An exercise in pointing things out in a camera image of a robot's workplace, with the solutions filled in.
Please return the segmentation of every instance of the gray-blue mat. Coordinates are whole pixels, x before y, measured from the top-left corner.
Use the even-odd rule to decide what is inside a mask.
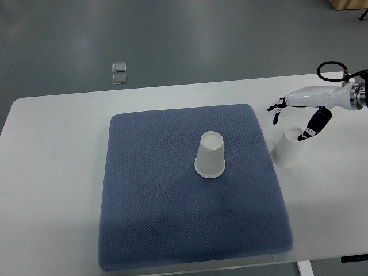
[[[226,168],[194,169],[201,135],[224,138]],[[104,271],[286,252],[292,233],[249,105],[119,114],[110,123],[99,230]]]

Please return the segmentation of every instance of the wooden box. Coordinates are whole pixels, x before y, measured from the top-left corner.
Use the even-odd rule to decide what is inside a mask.
[[[368,9],[368,0],[329,0],[335,10]]]

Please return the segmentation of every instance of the robot finger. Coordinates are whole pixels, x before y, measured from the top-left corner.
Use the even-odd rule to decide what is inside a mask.
[[[302,141],[313,136],[316,136],[318,133],[324,129],[324,127],[328,124],[330,119],[332,118],[332,113],[330,110],[321,106],[319,110],[310,118],[306,129],[302,134],[299,135],[298,141]]]
[[[277,124],[278,122],[278,116],[280,115],[280,112],[283,108],[287,107],[285,98],[280,98],[278,102],[276,102],[274,105],[271,105],[267,111],[274,111],[274,120],[273,120],[273,124]]]

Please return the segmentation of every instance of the white paper cup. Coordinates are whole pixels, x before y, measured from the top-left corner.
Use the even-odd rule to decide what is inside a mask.
[[[222,135],[215,131],[207,131],[201,136],[194,167],[197,173],[205,178],[215,178],[224,172],[224,140]]]
[[[298,163],[304,145],[304,141],[298,141],[298,136],[302,133],[303,130],[296,126],[288,128],[283,133],[276,146],[271,150],[271,158],[276,165],[292,168]]]

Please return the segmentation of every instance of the tipped-over paper cup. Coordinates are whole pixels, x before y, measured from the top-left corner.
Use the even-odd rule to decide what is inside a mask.
[[[205,178],[215,178],[224,172],[224,140],[222,135],[215,131],[207,131],[201,136],[194,167],[197,173]]]

